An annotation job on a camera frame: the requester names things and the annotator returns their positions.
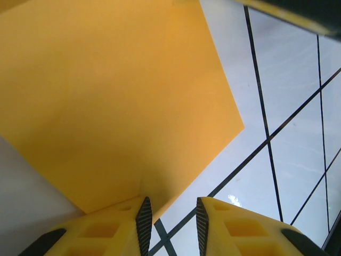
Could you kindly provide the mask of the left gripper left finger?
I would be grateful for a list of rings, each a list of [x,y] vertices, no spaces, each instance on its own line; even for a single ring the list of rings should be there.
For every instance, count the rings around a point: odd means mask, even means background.
[[[18,256],[149,256],[150,198],[137,197],[44,233]]]

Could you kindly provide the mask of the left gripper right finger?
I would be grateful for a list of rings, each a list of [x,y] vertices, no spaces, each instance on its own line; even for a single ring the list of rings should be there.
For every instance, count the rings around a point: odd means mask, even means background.
[[[197,198],[200,256],[329,256],[295,227],[212,197]]]

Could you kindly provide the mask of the orange paper sheet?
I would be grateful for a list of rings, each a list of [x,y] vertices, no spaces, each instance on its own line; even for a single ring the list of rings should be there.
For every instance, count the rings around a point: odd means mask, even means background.
[[[199,0],[0,1],[0,135],[83,212],[162,215],[243,128]]]

